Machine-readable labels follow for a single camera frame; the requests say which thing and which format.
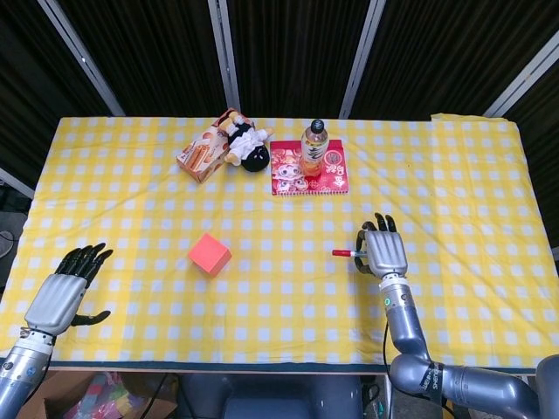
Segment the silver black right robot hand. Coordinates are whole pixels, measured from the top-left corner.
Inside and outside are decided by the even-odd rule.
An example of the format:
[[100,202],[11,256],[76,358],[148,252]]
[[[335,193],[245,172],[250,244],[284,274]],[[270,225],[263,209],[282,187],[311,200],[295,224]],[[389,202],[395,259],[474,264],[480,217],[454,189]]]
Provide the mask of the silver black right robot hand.
[[363,256],[354,256],[356,269],[383,279],[395,274],[403,278],[408,270],[404,243],[390,215],[375,213],[376,221],[366,221],[356,237],[356,251]]

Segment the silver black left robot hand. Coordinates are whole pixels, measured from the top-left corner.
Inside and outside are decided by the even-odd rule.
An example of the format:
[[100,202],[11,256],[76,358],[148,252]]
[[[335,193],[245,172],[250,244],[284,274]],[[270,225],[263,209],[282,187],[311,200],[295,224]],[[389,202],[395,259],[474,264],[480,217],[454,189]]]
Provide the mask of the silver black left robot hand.
[[54,273],[41,285],[24,318],[32,330],[59,336],[71,326],[92,326],[105,320],[111,312],[96,315],[78,313],[86,291],[103,263],[113,251],[104,243],[87,245],[68,252]]

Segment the pink cube block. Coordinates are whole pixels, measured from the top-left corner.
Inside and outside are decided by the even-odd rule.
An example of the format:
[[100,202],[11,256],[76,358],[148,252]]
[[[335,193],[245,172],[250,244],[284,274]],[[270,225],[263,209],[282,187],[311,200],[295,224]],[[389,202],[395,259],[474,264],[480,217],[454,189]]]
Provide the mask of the pink cube block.
[[205,274],[216,277],[231,260],[231,251],[209,233],[189,250],[188,257]]

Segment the brown cardboard box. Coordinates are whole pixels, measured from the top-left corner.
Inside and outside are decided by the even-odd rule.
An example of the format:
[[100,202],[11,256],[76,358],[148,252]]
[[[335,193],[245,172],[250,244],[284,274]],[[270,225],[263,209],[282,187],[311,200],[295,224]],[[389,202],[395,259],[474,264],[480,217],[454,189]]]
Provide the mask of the brown cardboard box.
[[76,405],[100,373],[118,373],[126,389],[143,399],[138,409],[122,419],[167,419],[177,408],[178,383],[172,374],[58,371],[47,375],[17,419],[74,419]]

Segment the bag of colourful blocks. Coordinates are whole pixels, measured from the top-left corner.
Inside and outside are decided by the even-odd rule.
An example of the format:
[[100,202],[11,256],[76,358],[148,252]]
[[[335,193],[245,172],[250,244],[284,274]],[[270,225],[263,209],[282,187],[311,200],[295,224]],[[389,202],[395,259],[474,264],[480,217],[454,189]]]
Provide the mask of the bag of colourful blocks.
[[74,419],[122,419],[143,403],[132,395],[118,373],[96,374],[76,405]]

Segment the yellow white checkered tablecloth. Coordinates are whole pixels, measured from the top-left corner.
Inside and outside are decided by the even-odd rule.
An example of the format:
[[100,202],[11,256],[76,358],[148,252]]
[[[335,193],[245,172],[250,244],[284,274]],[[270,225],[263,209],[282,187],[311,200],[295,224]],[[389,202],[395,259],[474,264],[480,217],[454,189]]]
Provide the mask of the yellow white checkered tablecloth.
[[[505,120],[329,120],[349,192],[274,196],[268,172],[225,165],[204,183],[176,155],[210,119],[64,118],[0,302],[0,354],[70,250],[113,251],[80,310],[111,314],[58,338],[55,361],[378,364],[375,278],[349,258],[375,213],[394,217],[431,356],[534,367],[559,354],[559,276],[521,138]],[[188,257],[209,233],[231,251],[211,277]]]

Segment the orange drink bottle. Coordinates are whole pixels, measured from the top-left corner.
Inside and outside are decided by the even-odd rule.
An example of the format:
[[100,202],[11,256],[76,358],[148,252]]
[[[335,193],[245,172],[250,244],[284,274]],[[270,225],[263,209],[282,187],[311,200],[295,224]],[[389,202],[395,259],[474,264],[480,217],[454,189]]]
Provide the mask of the orange drink bottle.
[[306,128],[301,136],[301,160],[300,165],[305,176],[318,176],[321,174],[321,166],[324,154],[328,149],[328,132],[324,121],[315,119]]

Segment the red spiral notebook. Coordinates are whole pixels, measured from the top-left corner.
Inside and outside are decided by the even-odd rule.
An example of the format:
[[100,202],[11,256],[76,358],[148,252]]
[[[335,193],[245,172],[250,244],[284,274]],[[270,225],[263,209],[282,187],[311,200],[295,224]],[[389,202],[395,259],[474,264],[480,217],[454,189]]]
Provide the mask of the red spiral notebook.
[[341,140],[330,140],[318,175],[305,175],[300,141],[271,142],[274,196],[336,195],[349,192],[348,170]]

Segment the black haired plush doll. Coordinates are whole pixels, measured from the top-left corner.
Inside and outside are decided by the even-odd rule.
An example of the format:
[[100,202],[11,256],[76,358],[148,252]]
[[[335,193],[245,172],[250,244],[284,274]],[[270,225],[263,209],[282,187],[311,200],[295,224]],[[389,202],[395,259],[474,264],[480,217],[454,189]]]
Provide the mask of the black haired plush doll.
[[273,135],[269,127],[257,129],[253,123],[237,111],[228,114],[219,124],[227,133],[229,151],[224,161],[235,166],[242,166],[246,171],[257,173],[270,163],[270,154],[266,142]]

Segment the blue seat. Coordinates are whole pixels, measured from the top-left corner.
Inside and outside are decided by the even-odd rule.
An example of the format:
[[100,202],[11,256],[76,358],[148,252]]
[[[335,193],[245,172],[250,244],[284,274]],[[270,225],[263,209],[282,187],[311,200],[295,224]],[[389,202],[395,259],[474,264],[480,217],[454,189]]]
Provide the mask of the blue seat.
[[356,375],[182,374],[175,419],[362,419]]

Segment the orange snack box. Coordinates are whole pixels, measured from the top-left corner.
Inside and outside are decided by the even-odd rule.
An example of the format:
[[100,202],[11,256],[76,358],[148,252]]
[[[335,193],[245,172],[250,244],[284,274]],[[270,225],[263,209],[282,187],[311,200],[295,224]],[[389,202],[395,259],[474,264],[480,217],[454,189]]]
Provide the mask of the orange snack box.
[[230,108],[176,156],[179,168],[196,182],[205,182],[224,164],[230,150],[229,138],[235,121],[242,123],[246,118],[236,109]]

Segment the grey metal frame rail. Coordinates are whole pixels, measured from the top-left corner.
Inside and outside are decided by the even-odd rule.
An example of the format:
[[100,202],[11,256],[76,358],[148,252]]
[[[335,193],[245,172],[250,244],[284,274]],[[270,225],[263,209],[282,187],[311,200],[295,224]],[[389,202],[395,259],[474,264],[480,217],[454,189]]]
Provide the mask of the grey metal frame rail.
[[6,170],[0,168],[0,180],[10,185],[12,188],[17,190],[19,193],[33,199],[35,195],[35,190],[27,186],[25,183],[18,180],[15,176],[8,173]]

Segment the grey metal frame post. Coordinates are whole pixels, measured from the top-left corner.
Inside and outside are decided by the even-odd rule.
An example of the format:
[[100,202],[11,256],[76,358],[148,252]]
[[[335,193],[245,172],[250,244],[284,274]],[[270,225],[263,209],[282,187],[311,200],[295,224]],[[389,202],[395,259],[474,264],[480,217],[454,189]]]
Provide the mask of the grey metal frame post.
[[559,31],[523,67],[483,116],[488,118],[504,116],[558,60]]
[[339,112],[339,119],[341,120],[348,119],[351,114],[362,75],[375,41],[376,32],[382,19],[385,4],[386,0],[369,1],[369,8],[363,23],[362,33],[355,51],[353,65]]
[[207,0],[226,105],[241,110],[227,0]]
[[124,109],[58,0],[37,0],[37,3],[111,114],[115,117],[124,117],[126,115]]

